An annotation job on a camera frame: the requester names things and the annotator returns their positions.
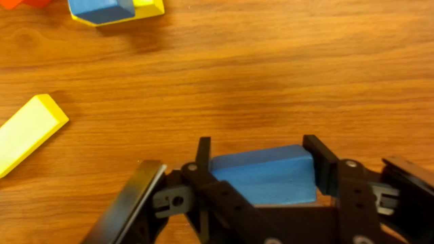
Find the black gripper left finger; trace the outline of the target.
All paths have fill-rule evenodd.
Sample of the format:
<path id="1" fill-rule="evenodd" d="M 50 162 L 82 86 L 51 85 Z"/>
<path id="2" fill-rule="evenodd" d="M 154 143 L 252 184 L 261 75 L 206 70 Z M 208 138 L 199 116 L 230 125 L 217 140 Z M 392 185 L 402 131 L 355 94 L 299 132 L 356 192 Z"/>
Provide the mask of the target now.
<path id="1" fill-rule="evenodd" d="M 204 244 L 265 244 L 276 228 L 227 181 L 210 173 L 211 138 L 200 136 L 195 159 L 180 173 L 198 199 L 198 234 Z"/>

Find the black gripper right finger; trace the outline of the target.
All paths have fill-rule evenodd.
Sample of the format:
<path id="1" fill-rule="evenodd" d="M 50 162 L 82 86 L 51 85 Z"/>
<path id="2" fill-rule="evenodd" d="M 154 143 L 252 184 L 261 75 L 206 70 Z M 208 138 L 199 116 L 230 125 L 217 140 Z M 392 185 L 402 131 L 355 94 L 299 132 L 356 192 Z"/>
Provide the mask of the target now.
<path id="1" fill-rule="evenodd" d="M 364 167 L 355 159 L 340 159 L 316 135 L 305 135 L 302 146 L 312 154 L 317 188 L 333 197 L 332 207 L 307 214 L 302 244 L 382 244 L 374 193 Z"/>

